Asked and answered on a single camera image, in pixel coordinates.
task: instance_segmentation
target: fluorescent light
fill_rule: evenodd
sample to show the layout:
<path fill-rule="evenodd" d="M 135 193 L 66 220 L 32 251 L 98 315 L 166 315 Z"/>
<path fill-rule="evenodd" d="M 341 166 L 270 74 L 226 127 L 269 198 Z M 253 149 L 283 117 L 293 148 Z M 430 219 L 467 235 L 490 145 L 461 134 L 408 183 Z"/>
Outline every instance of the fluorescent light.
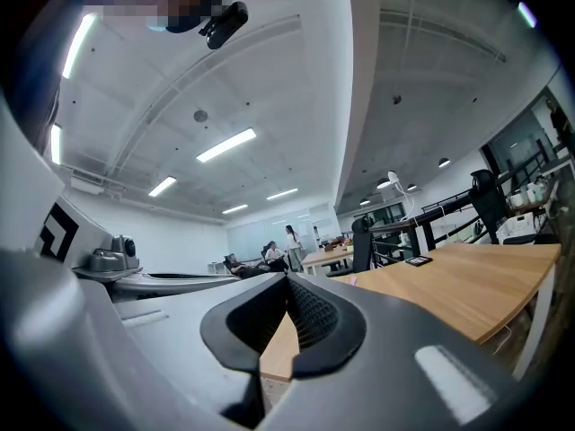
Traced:
<path fill-rule="evenodd" d="M 212 158 L 222 154 L 223 152 L 227 152 L 229 149 L 234 148 L 239 144 L 243 144 L 249 140 L 255 138 L 255 133 L 253 129 L 249 128 L 246 129 L 243 133 L 237 134 L 234 137 L 230 137 L 229 139 L 225 140 L 221 144 L 216 145 L 215 147 L 210 148 L 207 152 L 204 152 L 198 159 L 205 163 L 207 160 L 211 160 Z"/>
<path fill-rule="evenodd" d="M 52 162 L 60 164 L 60 138 L 62 128 L 58 125 L 52 125 L 50 130 L 50 152 L 52 153 Z"/>
<path fill-rule="evenodd" d="M 70 49 L 68 50 L 68 57 L 66 58 L 66 63 L 64 64 L 64 72 L 62 72 L 62 76 L 64 78 L 70 78 L 75 57 L 78 56 L 82 42 L 84 41 L 95 20 L 96 13 L 87 14 L 82 18 L 82 23 L 80 24 L 78 31 L 75 33 L 72 44 L 70 45 Z"/>
<path fill-rule="evenodd" d="M 527 24 L 529 24 L 529 27 L 533 29 L 537 25 L 537 18 L 534 17 L 533 13 L 531 13 L 531 10 L 527 8 L 527 5 L 523 2 L 519 4 L 518 9 L 523 16 L 523 19 L 525 19 Z"/>
<path fill-rule="evenodd" d="M 277 195 L 271 195 L 270 197 L 268 197 L 268 199 L 274 199 L 274 198 L 279 198 L 279 197 L 283 197 L 284 195 L 289 195 L 290 193 L 295 193 L 297 191 L 297 189 L 291 189 L 288 191 L 282 191 L 281 193 L 278 193 Z"/>
<path fill-rule="evenodd" d="M 160 193 L 162 193 L 165 189 L 167 189 L 168 187 L 170 187 L 170 185 L 172 185 L 174 182 L 176 182 L 176 179 L 174 177 L 166 177 L 162 182 L 160 182 L 160 185 L 158 185 L 155 189 L 153 189 L 152 191 L 150 191 L 148 193 L 148 195 L 150 197 L 157 197 Z"/>
<path fill-rule="evenodd" d="M 240 209 L 246 209 L 247 207 L 248 207 L 248 205 L 241 205 L 241 206 L 232 207 L 231 209 L 224 211 L 222 214 L 229 214 L 231 212 L 239 211 Z"/>

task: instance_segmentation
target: black logo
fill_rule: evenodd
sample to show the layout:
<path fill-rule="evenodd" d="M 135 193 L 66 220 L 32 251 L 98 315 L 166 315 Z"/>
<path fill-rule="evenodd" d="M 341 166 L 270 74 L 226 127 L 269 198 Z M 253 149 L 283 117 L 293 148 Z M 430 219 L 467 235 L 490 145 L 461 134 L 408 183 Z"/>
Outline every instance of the black logo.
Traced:
<path fill-rule="evenodd" d="M 40 233 L 40 238 L 44 241 L 40 255 L 63 262 L 77 231 L 78 224 L 55 203 Z"/>

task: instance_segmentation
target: white ceiling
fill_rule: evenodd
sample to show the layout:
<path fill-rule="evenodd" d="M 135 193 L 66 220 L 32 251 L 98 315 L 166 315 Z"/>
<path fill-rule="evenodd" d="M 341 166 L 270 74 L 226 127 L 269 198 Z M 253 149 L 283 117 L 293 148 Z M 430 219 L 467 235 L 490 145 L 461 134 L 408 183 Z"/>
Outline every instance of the white ceiling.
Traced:
<path fill-rule="evenodd" d="M 388 171 L 405 188 L 421 187 L 439 175 L 441 157 L 454 162 L 483 145 L 540 48 L 507 0 L 381 0 L 380 8 L 374 86 L 338 213 L 366 196 L 381 201 L 376 182 Z"/>
<path fill-rule="evenodd" d="M 306 45 L 314 26 L 297 0 L 240 1 L 250 20 L 215 52 L 199 28 L 175 35 L 117 17 L 96 22 L 62 79 L 63 165 L 105 178 L 107 196 L 197 216 L 268 207 L 266 197 L 287 189 L 325 191 L 333 137 L 314 125 L 310 62 L 326 55 Z M 199 109 L 209 115 L 202 124 Z M 256 139 L 196 159 L 247 128 Z M 177 184 L 148 197 L 167 175 Z"/>

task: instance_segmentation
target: table leg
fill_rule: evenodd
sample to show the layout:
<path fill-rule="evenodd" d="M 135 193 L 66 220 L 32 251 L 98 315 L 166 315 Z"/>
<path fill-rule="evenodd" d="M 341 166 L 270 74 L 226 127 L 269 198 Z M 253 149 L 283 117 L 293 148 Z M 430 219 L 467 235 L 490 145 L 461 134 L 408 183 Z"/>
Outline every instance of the table leg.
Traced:
<path fill-rule="evenodd" d="M 523 346 L 523 351 L 521 351 L 517 365 L 513 370 L 513 376 L 516 380 L 521 380 L 523 375 L 525 375 L 529 364 L 531 364 L 531 361 L 533 360 L 535 351 L 539 346 L 539 342 L 541 341 L 545 322 L 547 321 L 547 314 L 549 314 L 549 308 L 551 306 L 554 282 L 555 265 L 553 265 L 551 270 L 549 270 L 547 277 L 539 287 L 539 292 L 537 293 L 537 305 L 535 307 L 533 321 L 531 322 L 531 328 L 529 329 L 529 335 L 527 336 L 527 341 Z"/>

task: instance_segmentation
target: wooden table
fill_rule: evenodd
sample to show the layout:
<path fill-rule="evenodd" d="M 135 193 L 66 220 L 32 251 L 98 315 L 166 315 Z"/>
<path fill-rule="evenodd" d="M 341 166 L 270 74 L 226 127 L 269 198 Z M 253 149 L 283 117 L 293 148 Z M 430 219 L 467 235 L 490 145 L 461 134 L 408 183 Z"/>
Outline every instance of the wooden table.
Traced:
<path fill-rule="evenodd" d="M 334 279 L 418 304 L 477 343 L 510 322 L 539 291 L 535 315 L 514 370 L 525 373 L 539 344 L 553 292 L 559 244 L 448 244 L 428 252 L 432 262 L 396 263 Z M 261 374 L 289 381 L 299 353 L 296 328 L 286 315 L 261 356 Z"/>
<path fill-rule="evenodd" d="M 307 254 L 302 262 L 302 267 L 304 267 L 305 273 L 309 273 L 311 270 L 312 275 L 317 275 L 323 264 L 351 256 L 353 256 L 353 252 L 348 251 L 345 246 L 340 245 L 334 247 L 333 251 L 325 252 L 321 250 Z"/>

